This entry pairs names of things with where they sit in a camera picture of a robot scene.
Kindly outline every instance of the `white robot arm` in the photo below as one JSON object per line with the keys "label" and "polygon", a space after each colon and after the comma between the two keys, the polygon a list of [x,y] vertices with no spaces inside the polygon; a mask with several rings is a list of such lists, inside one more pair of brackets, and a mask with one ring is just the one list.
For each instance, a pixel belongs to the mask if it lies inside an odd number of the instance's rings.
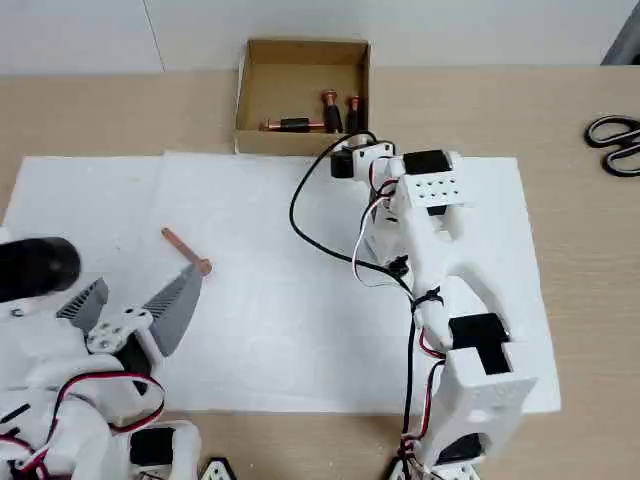
{"label": "white robot arm", "polygon": [[[474,214],[457,174],[461,157],[443,151],[396,155],[394,148],[380,142],[332,155],[334,177],[370,185],[370,205],[386,197],[364,238],[381,266],[408,259],[415,328],[423,352],[437,361],[422,425],[403,436],[399,455],[404,469],[398,463],[391,478],[407,475],[407,458],[415,468],[447,480],[475,478],[472,465],[511,438],[541,377],[551,378],[557,389],[553,359],[542,362],[551,367],[541,371],[540,339],[527,328],[543,322],[548,336],[547,320],[523,311],[502,282],[494,282],[490,272],[457,248],[472,234],[465,231],[465,218]],[[466,283],[486,312],[452,318],[446,287],[451,277]],[[442,373],[436,388],[437,366]],[[555,409],[550,403],[535,411]]]}
{"label": "white robot arm", "polygon": [[79,257],[62,239],[0,235],[0,479],[195,480],[198,430],[152,425],[164,405],[152,375],[188,325],[200,273],[187,267],[145,305],[106,319],[101,279],[57,312],[34,311],[22,297],[67,288]]}

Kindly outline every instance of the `white paper sheet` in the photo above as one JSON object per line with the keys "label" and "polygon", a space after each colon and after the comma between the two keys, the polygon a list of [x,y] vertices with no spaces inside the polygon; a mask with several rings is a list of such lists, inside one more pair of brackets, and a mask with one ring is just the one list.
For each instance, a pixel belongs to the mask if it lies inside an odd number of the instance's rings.
{"label": "white paper sheet", "polygon": [[[185,153],[28,158],[5,225],[19,236],[69,238],[84,262],[77,288],[105,275],[111,309],[144,303],[185,265],[160,236],[162,226],[212,260],[185,338],[158,372],[169,408],[401,412],[407,300],[397,289],[362,287],[348,264],[291,230],[289,201],[310,161]],[[482,258],[496,278],[526,293],[517,298],[523,309],[544,315],[515,160],[465,160],[460,174],[473,179],[475,209],[485,215],[478,221],[491,218]],[[324,165],[296,217],[311,236],[349,254],[366,199],[364,185],[332,180]],[[463,287],[454,291],[453,314],[481,308]],[[533,335],[544,336],[544,328]],[[430,364],[416,354],[418,384]],[[533,407],[555,401],[553,388],[536,388],[534,396]]]}

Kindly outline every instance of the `wire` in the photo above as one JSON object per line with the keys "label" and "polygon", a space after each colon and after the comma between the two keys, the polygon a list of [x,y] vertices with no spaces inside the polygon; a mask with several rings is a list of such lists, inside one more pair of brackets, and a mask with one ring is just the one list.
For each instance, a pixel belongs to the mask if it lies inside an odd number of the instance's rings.
{"label": "wire", "polygon": [[439,352],[437,350],[433,350],[432,348],[427,346],[426,340],[424,338],[424,328],[422,329],[422,331],[420,332],[420,340],[419,340],[419,344],[420,344],[420,348],[422,349],[422,351],[424,351],[427,355],[431,355],[434,358],[440,358],[440,359],[444,359],[446,357],[446,355],[442,352]]}
{"label": "wire", "polygon": [[432,398],[432,391],[433,391],[433,380],[435,377],[436,369],[440,366],[444,366],[444,360],[440,360],[436,362],[433,365],[433,367],[431,367],[431,371],[429,372],[429,378],[427,380],[427,392],[425,394],[425,399],[424,399],[424,409],[422,414],[420,431],[418,433],[403,435],[404,441],[420,440],[427,433],[427,429],[429,428],[429,417],[431,416],[431,398]]}
{"label": "wire", "polygon": [[[16,445],[29,454],[33,454],[35,452],[35,450],[29,443],[25,442],[24,440],[20,440],[19,438],[11,437],[9,435],[0,435],[0,443],[9,443],[12,445]],[[38,465],[37,470],[38,472],[40,472],[40,478],[44,480],[50,478],[49,471],[44,464]]]}
{"label": "wire", "polygon": [[[405,435],[409,431],[409,419],[411,417],[411,398],[413,397],[413,344],[416,340],[416,324],[411,320],[411,327],[409,329],[409,343],[407,345],[407,389],[404,397],[404,415],[402,418],[402,435]],[[400,453],[402,460],[402,472],[406,479],[410,479],[409,476],[409,464],[407,463],[406,456],[407,446],[404,439],[400,437]]]}
{"label": "wire", "polygon": [[[382,282],[382,283],[374,283],[374,284],[366,283],[364,280],[362,280],[362,277],[360,277],[360,274],[358,273],[357,255],[358,255],[358,249],[360,248],[360,244],[362,243],[362,240],[364,239],[364,234],[366,232],[367,219],[373,214],[373,212],[378,207],[378,205],[380,205],[380,203],[382,203],[384,200],[386,200],[385,197],[377,198],[376,200],[374,200],[369,204],[369,206],[364,212],[362,224],[360,225],[360,234],[358,235],[358,240],[356,241],[355,247],[353,248],[353,255],[351,256],[351,272],[353,273],[353,276],[356,278],[356,280],[358,280],[365,287],[369,287],[369,288],[396,287],[396,288],[402,289],[400,285],[394,282]],[[409,297],[409,300],[413,301],[413,295],[404,289],[402,290]]]}
{"label": "wire", "polygon": [[162,401],[160,405],[149,415],[136,420],[128,425],[115,425],[113,423],[109,423],[109,428],[116,434],[121,433],[132,433],[137,430],[140,430],[151,422],[156,420],[162,411],[164,410],[164,388],[160,385],[155,379],[149,377],[147,375],[142,375],[139,373],[130,373],[123,372],[120,370],[116,371],[106,371],[106,372],[88,372],[82,373],[80,375],[76,375],[75,377],[67,380],[64,385],[58,391],[58,395],[56,396],[56,401],[53,407],[53,414],[51,418],[51,424],[49,425],[49,432],[47,434],[47,439],[45,444],[40,447],[38,450],[32,451],[31,456],[23,463],[22,466],[19,467],[20,472],[28,472],[33,468],[37,468],[40,465],[44,465],[44,460],[49,452],[49,447],[51,444],[51,439],[53,434],[58,426],[58,412],[62,405],[62,402],[65,400],[66,396],[69,394],[71,389],[76,386],[78,383],[83,382],[85,380],[114,380],[114,379],[130,379],[136,382],[145,383],[147,385],[152,385],[159,388],[162,392]]}
{"label": "wire", "polygon": [[[320,155],[316,157],[315,161],[309,167],[309,170],[307,170],[307,172],[304,174],[304,176],[302,177],[302,180],[300,180],[300,183],[296,187],[296,190],[294,191],[293,196],[291,197],[291,204],[289,205],[289,223],[291,224],[291,228],[293,228],[293,231],[296,232],[296,234],[300,238],[302,238],[305,242],[317,248],[321,252],[324,252],[327,255],[332,256],[333,258],[336,258],[338,260],[342,260],[343,262],[348,262],[348,263],[351,263],[352,257],[336,252],[335,250],[332,250],[322,245],[320,242],[314,240],[313,238],[309,237],[306,233],[304,233],[302,230],[300,230],[300,228],[296,224],[294,213],[295,213],[296,202],[298,200],[298,197],[300,196],[300,192],[302,192],[304,185],[307,183],[307,180],[309,180],[309,177],[311,176],[313,171],[316,169],[318,164],[322,160],[324,160],[327,157],[327,155],[329,155],[333,151],[334,148],[336,148],[342,142],[349,140],[352,137],[355,137],[356,135],[368,135],[374,142],[378,141],[378,139],[373,133],[371,133],[368,130],[362,130],[357,133],[350,133],[348,135],[345,135],[344,137],[341,137],[335,142],[333,142]],[[402,287],[402,289],[405,290],[405,292],[411,294],[411,289],[407,286],[404,280],[402,280],[402,278],[400,278],[399,276],[396,276],[393,273],[391,273],[389,269],[385,267],[381,267],[380,265],[376,265],[374,263],[365,262],[363,260],[356,260],[356,264],[360,267],[368,268],[369,270],[380,272],[391,277],[400,285],[400,287]]]}

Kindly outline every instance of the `scissors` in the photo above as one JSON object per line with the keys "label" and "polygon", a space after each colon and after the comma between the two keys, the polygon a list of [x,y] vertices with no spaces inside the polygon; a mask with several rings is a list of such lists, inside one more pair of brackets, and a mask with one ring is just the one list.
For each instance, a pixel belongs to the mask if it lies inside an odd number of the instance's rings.
{"label": "scissors", "polygon": [[[596,130],[603,125],[621,125],[627,130],[615,133],[608,137],[597,137]],[[625,115],[607,115],[594,120],[584,131],[584,141],[593,148],[604,148],[618,145],[620,148],[607,153],[602,158],[602,168],[616,177],[637,177],[640,175],[640,166],[633,169],[623,169],[616,166],[621,158],[630,157],[640,153],[640,120]]]}

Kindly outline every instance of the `cardboard box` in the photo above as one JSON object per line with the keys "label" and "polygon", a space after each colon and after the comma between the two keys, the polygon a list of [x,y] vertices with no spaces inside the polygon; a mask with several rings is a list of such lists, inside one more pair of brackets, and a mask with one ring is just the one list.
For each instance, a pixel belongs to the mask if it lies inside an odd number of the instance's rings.
{"label": "cardboard box", "polygon": [[[267,118],[323,121],[322,90],[338,93],[343,124],[346,100],[369,101],[369,44],[362,41],[252,39],[241,66],[236,151],[272,155],[318,155],[340,134],[265,132]],[[364,112],[365,128],[369,123]]]}

